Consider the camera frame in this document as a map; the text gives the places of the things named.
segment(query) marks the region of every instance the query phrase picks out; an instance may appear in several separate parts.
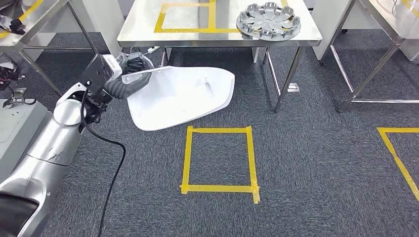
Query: yellow tape line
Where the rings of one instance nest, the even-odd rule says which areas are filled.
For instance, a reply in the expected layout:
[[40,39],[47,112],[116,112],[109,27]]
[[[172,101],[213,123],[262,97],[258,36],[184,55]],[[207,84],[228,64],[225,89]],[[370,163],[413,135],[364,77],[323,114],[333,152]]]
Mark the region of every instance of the yellow tape line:
[[247,127],[247,142],[248,142],[248,156],[249,156],[249,172],[250,172],[250,184],[253,191],[253,202],[260,202],[259,197],[259,186],[257,185],[256,178],[256,164],[254,162],[254,149],[253,149],[253,136],[251,133],[251,127]]
[[238,185],[189,185],[191,192],[253,193],[251,186]]
[[188,126],[186,130],[186,148],[185,148],[185,161],[183,163],[183,176],[180,191],[182,194],[188,193],[189,185],[189,167],[191,165],[191,151],[192,151],[192,126]]
[[208,9],[208,29],[215,29],[215,3],[216,0],[209,0],[209,9]]
[[396,161],[397,166],[399,167],[400,171],[402,172],[403,176],[405,177],[406,182],[410,186],[413,194],[415,195],[416,199],[419,201],[419,190],[416,187],[415,182],[412,180],[409,172],[407,171],[406,167],[400,160],[400,158],[396,154],[396,150],[394,149],[393,145],[390,142],[390,139],[387,137],[387,133],[419,133],[419,128],[405,128],[405,127],[378,127],[377,128],[381,138],[384,141],[384,144],[387,146],[387,149],[393,155],[394,160]]
[[247,133],[247,128],[193,128],[193,132],[197,133]]
[[[24,12],[19,17],[19,20],[23,23],[23,20],[25,20],[26,17],[28,17],[29,14],[31,14],[31,12],[33,12],[42,2],[43,2],[43,0],[37,0],[26,12]],[[10,33],[9,31],[3,31],[3,32],[1,32],[0,33],[0,38],[6,37],[9,33]]]
[[[191,164],[192,133],[245,133],[249,154],[250,186],[240,185],[189,185],[189,169]],[[193,128],[188,126],[186,130],[186,149],[185,161],[183,164],[182,184],[180,185],[182,194],[191,192],[227,192],[227,193],[252,193],[253,202],[260,202],[259,186],[257,185],[256,165],[254,161],[253,136],[251,126],[246,128]]]
[[412,0],[402,0],[402,3],[405,7],[409,8],[410,11],[417,17],[419,18],[419,11],[415,8],[413,8],[413,4],[414,2]]

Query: yellow tape square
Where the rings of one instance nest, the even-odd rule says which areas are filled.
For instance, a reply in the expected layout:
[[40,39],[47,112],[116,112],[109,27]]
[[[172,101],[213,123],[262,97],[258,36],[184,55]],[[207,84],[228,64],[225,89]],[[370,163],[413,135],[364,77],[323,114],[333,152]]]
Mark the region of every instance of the yellow tape square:
[[394,160],[396,161],[397,166],[399,167],[400,171],[402,172],[406,182],[410,186],[413,194],[416,197],[416,200],[419,201],[419,190],[413,181],[412,177],[410,176],[409,172],[407,171],[406,167],[396,154],[396,150],[394,149],[393,145],[388,139],[387,133],[419,133],[419,127],[378,127],[377,128],[381,138],[383,139],[387,149],[393,155]]
[[[241,185],[189,185],[189,169],[191,165],[192,133],[245,133],[249,157],[250,186]],[[245,128],[193,128],[188,126],[186,130],[185,161],[183,163],[182,194],[188,192],[226,192],[226,193],[252,193],[253,202],[260,202],[259,186],[257,185],[256,165],[254,162],[253,135],[251,126]]]

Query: floor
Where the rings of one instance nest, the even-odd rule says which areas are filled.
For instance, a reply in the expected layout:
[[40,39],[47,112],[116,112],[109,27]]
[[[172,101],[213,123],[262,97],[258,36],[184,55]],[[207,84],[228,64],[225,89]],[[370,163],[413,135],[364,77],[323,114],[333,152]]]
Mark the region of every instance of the floor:
[[[104,43],[93,35],[100,49]],[[60,34],[52,44],[78,34]],[[354,84],[390,47],[382,31],[349,31],[335,47]],[[295,48],[271,55],[281,82]],[[161,51],[150,56],[158,63]],[[62,90],[78,80],[90,53],[44,52],[39,65]],[[248,48],[174,49],[175,66],[212,66],[236,76],[230,105],[172,128],[145,132],[130,119],[125,101],[115,100],[93,129],[125,144],[126,161],[106,213],[104,236],[419,236],[419,201],[387,149],[377,127],[418,127],[417,105],[355,104],[335,111],[348,94],[331,55],[321,67],[304,50],[295,82],[279,113],[266,65],[251,62]],[[24,62],[28,96],[53,109],[58,97]],[[419,98],[419,67],[398,51],[363,93]],[[182,195],[186,127],[252,126],[259,204],[251,194]],[[419,134],[388,135],[413,181],[419,182]],[[101,209],[121,157],[119,147],[85,133],[62,181],[43,237],[98,233]],[[191,184],[248,185],[246,139],[241,134],[196,134]]]

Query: metal table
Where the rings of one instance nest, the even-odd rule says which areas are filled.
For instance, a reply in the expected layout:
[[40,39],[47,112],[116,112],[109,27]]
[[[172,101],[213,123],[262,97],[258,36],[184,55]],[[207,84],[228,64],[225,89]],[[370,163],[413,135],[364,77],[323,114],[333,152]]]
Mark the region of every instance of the metal table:
[[[370,74],[357,86],[355,89],[342,65],[341,60],[333,46],[334,41],[341,32],[343,24],[345,23],[355,2],[359,1],[365,9],[371,14],[374,19],[380,24],[382,29],[393,41],[391,48],[384,54],[384,56],[377,63],[376,67]],[[333,35],[329,48],[339,66],[343,78],[348,85],[351,92],[344,103],[338,108],[339,112],[343,112],[350,103],[419,103],[419,100],[395,100],[395,99],[360,99],[358,95],[363,91],[365,86],[374,78],[378,71],[390,59],[390,57],[400,48],[405,40],[419,40],[419,12],[414,6],[409,6],[409,0],[398,0],[398,5],[393,8],[393,0],[351,0],[348,9],[339,22],[338,27]]]
[[[48,21],[55,16],[55,14],[65,5],[70,8],[77,24],[80,26],[84,36],[89,42],[91,48],[78,47],[53,47],[53,46],[27,46],[31,39],[48,23]],[[36,0],[31,8],[29,8],[20,18],[22,23],[26,26],[24,35],[17,35],[0,30],[0,51],[13,61],[7,52],[19,52],[19,54],[37,71],[41,77],[48,83],[49,86],[58,94],[62,95],[61,91],[48,78],[44,71],[36,64],[36,62],[25,51],[26,49],[62,49],[62,50],[93,50],[98,53],[90,36],[84,28],[79,16],[74,10],[73,5],[69,0]]]
[[[301,18],[300,33],[288,40],[271,42],[239,33],[236,19],[252,3],[266,0],[135,0],[118,36],[121,47],[162,46],[162,65],[170,57],[172,47],[251,47],[255,62],[259,48],[266,48],[263,62],[269,64],[278,103],[288,91],[302,55],[302,47],[318,46],[322,36],[303,0],[275,1],[289,5]],[[298,49],[282,89],[279,88],[270,47],[297,46]]]

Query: gripper suction hose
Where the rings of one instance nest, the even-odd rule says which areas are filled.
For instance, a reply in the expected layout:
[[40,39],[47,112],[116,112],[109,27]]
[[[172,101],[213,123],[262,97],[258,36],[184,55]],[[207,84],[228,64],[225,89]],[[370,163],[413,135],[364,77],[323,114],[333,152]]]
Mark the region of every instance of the gripper suction hose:
[[123,83],[122,78],[119,77],[113,81],[107,82],[104,89],[112,97],[124,100],[145,87],[150,81],[150,77],[151,72],[138,74],[138,78],[130,84]]

